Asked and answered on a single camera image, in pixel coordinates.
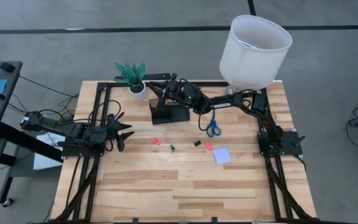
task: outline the wooden table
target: wooden table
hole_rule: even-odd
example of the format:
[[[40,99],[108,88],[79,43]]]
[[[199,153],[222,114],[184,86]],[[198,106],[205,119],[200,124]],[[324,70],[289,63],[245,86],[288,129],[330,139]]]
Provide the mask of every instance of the wooden table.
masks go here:
[[[75,119],[87,118],[92,111],[96,81],[83,82]],[[147,89],[148,98],[157,98]],[[209,97],[224,93],[224,87],[202,87]],[[273,117],[284,130],[293,129],[283,83],[267,88]],[[107,152],[101,158],[91,216],[92,222],[220,222],[274,221],[264,158],[259,154],[257,120],[238,108],[216,110],[222,135],[209,138],[198,129],[198,115],[189,122],[153,125],[149,102],[134,101],[128,88],[112,88],[110,99],[120,102],[125,115],[120,122],[135,131],[124,152]],[[109,113],[117,113],[110,103]],[[201,117],[202,126],[210,114]],[[162,143],[156,145],[152,137]],[[209,141],[214,148],[228,147],[232,162],[217,165],[212,152],[194,142]],[[171,153],[170,145],[176,149]],[[315,216],[303,164],[293,156],[282,156],[289,191],[311,216]],[[52,216],[64,209],[76,158],[66,159],[59,180]],[[76,192],[81,162],[72,192]],[[280,209],[285,217],[282,195]],[[85,214],[81,205],[80,218]]]

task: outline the white pot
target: white pot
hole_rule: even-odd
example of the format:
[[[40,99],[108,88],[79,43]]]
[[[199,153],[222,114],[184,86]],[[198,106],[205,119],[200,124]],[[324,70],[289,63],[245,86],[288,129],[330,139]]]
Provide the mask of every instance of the white pot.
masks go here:
[[[128,88],[130,93],[136,100],[145,100],[147,98],[146,83],[144,83],[143,81],[142,81],[142,83],[144,85],[144,89],[140,93],[134,93],[134,92],[132,92],[130,87]]]

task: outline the green plant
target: green plant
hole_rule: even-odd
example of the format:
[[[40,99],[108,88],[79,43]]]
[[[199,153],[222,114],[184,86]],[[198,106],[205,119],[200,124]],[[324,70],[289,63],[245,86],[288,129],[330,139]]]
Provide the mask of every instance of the green plant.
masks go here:
[[[129,84],[133,88],[141,88],[142,87],[142,79],[145,73],[145,65],[139,65],[136,68],[136,65],[130,66],[127,61],[125,61],[124,66],[119,65],[117,63],[116,68],[119,73],[121,73],[122,78],[114,78],[114,80],[118,83],[126,83]]]

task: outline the gray carpet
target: gray carpet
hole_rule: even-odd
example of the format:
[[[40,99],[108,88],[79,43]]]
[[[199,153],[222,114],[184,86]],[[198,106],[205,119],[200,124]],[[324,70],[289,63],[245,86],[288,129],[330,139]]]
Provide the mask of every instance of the gray carpet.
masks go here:
[[[358,25],[358,1],[255,0],[259,16],[282,26]],[[229,25],[247,1],[0,0],[0,29],[66,29]],[[317,214],[358,223],[358,148],[346,123],[358,106],[358,30],[291,31],[293,45],[278,72],[300,135]],[[83,80],[111,80],[114,62],[145,62],[148,73],[221,79],[227,32],[0,35],[0,60],[21,60],[22,75],[69,94]],[[65,96],[19,80],[29,110],[57,109]],[[16,99],[11,103],[19,106]],[[19,127],[7,110],[3,121]],[[358,142],[358,129],[349,134]],[[0,171],[0,188],[4,178]],[[55,196],[59,169],[14,179],[0,223],[41,222]]]

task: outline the black desk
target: black desk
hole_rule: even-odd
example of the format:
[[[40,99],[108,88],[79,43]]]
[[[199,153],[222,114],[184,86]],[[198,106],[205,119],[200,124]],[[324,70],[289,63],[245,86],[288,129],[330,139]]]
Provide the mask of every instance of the black desk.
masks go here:
[[[23,133],[3,122],[1,122],[2,116],[6,110],[7,104],[11,95],[13,93],[14,87],[19,79],[20,70],[22,68],[22,62],[8,62],[11,65],[15,66],[15,70],[12,72],[6,72],[0,68],[0,80],[7,80],[6,86],[3,91],[3,95],[6,97],[5,100],[0,100],[0,163],[10,166],[8,175],[5,179],[5,183],[2,187],[0,194],[0,203],[5,203],[7,200],[7,193],[11,186],[13,176],[11,176],[11,170],[16,161],[17,152],[19,147],[16,149],[16,152],[13,156],[4,154],[4,148],[7,141],[10,141],[18,146],[22,146],[26,149],[29,149],[37,154],[41,154],[45,157],[53,159],[58,162],[63,162],[62,152],[58,149],[55,149],[48,144],[43,143],[42,141],[33,138],[32,136]]]

